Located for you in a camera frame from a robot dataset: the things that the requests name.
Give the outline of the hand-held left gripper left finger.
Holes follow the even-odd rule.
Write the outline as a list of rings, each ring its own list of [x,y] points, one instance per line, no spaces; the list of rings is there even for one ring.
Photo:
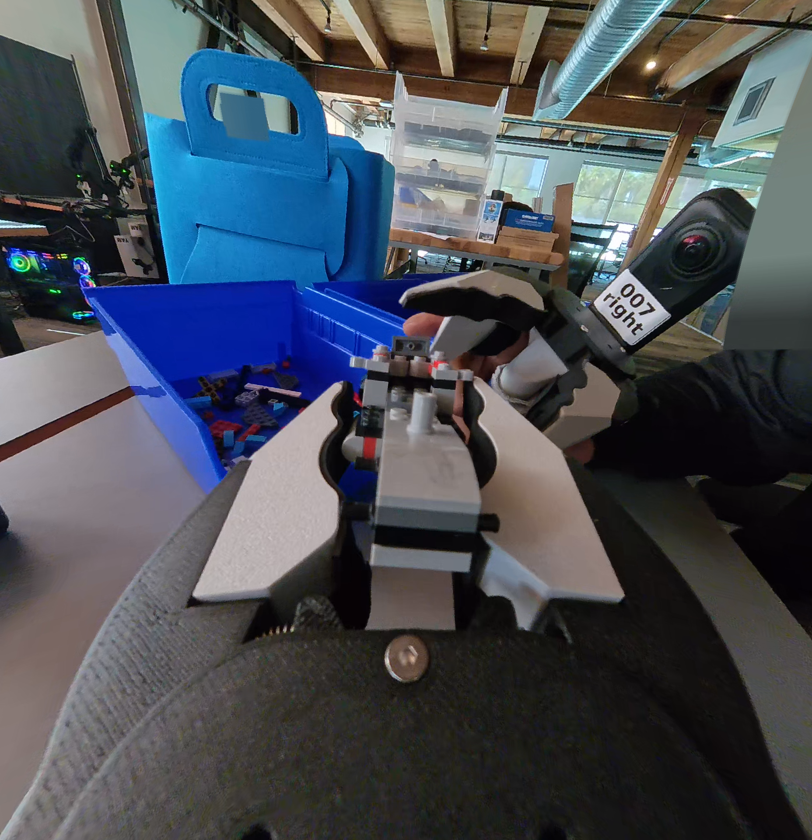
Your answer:
[[[245,477],[193,590],[196,605],[267,603],[290,624],[297,603],[326,595],[351,629],[366,627],[371,572],[343,479],[343,444],[354,425],[356,390],[338,381],[245,464]]]

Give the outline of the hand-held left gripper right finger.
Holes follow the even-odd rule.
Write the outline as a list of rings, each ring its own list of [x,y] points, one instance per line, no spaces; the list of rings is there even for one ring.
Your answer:
[[[474,546],[449,583],[449,625],[469,624],[476,587],[508,597],[518,625],[533,629],[550,602],[617,603],[626,592],[563,452],[484,380],[457,383],[450,460],[450,523]]]

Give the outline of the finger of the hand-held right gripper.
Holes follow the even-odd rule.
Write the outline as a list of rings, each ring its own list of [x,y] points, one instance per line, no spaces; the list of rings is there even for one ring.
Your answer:
[[[447,316],[434,338],[434,358],[491,356],[506,349],[506,324],[496,319]]]
[[[435,316],[498,321],[511,327],[533,327],[545,317],[545,295],[528,275],[498,269],[447,275],[407,289],[400,304]]]

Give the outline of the pile of toy bricks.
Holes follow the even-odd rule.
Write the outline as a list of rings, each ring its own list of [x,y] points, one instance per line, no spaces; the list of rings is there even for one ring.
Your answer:
[[[307,410],[304,376],[292,354],[245,363],[176,383],[208,430],[225,471],[255,455],[280,428]]]

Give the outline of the grey toy brick vehicle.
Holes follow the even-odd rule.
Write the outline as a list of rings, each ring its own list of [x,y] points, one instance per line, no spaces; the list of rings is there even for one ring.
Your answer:
[[[428,336],[393,336],[371,356],[353,356],[364,373],[359,408],[343,442],[358,469],[376,474],[366,516],[373,568],[466,573],[484,524],[481,481],[464,420],[454,418],[457,386],[471,370],[452,368]]]

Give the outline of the blue plastic bin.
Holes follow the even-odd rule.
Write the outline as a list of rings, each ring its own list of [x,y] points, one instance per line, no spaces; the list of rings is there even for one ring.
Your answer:
[[[311,289],[348,302],[356,309],[371,311],[375,316],[405,322],[418,309],[405,307],[402,295],[410,287],[442,277],[445,274],[405,274],[402,279],[316,282]]]
[[[370,356],[403,324],[294,280],[112,285],[88,297],[132,390],[204,491],[226,471],[177,381],[292,354],[316,400],[336,381],[358,388],[351,356]]]

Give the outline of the grey desk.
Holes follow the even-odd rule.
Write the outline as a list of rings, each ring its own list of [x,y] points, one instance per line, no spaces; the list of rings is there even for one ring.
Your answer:
[[[0,832],[107,614],[204,497],[107,336],[56,338],[0,358]],[[597,479],[712,615],[812,832],[812,639],[686,481]]]

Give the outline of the person's right hand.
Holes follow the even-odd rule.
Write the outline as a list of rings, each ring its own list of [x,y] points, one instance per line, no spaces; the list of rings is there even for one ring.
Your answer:
[[[432,312],[417,312],[403,322],[403,334],[408,336],[435,336],[437,331],[444,324],[444,316],[432,314]],[[530,344],[530,332],[519,332],[516,336],[518,339],[509,344],[504,351],[498,354],[477,354],[474,351],[466,351],[455,359],[452,359],[454,368],[466,368],[472,370],[477,376],[484,378],[486,381],[491,381],[496,368],[503,363],[511,361],[516,358],[521,351],[525,351]]]

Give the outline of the black office chair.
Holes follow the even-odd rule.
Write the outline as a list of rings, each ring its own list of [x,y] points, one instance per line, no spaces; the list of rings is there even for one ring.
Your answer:
[[[568,285],[590,280],[617,230],[615,223],[572,221]]]

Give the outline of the blue product box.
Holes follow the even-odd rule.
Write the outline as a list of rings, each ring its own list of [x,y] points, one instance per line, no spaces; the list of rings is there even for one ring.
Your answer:
[[[555,215],[535,211],[525,205],[509,201],[503,206],[499,225],[501,228],[548,233],[555,228]]]

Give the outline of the clear plastic drawer stack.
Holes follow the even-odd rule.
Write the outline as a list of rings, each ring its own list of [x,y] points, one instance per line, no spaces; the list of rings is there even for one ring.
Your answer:
[[[391,226],[476,238],[508,87],[496,105],[412,93],[398,70],[391,162]]]

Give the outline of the blue felt bag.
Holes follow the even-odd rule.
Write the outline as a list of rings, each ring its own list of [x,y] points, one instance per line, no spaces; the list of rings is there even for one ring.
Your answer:
[[[395,166],[331,134],[297,68],[203,48],[181,102],[145,114],[171,284],[383,277]]]

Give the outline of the rainbow-lit computer case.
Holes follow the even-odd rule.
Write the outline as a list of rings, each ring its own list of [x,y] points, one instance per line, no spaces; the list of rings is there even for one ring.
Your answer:
[[[87,290],[97,287],[87,252],[2,245],[9,279],[31,317],[97,321]]]

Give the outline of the black-legged table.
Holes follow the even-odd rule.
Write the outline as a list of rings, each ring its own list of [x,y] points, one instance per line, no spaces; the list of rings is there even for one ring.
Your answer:
[[[130,206],[125,198],[43,198],[36,194],[12,194],[0,191],[0,243],[16,238],[39,237],[58,240],[73,235],[95,242],[87,230],[88,218],[142,218],[147,223],[157,220],[154,201]],[[0,349],[4,354],[24,351],[17,327],[0,302]]]

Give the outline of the silver air duct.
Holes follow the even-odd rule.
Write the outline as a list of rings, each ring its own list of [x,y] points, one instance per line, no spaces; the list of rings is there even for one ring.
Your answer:
[[[535,119],[565,119],[674,1],[600,1],[563,61],[550,60]]]

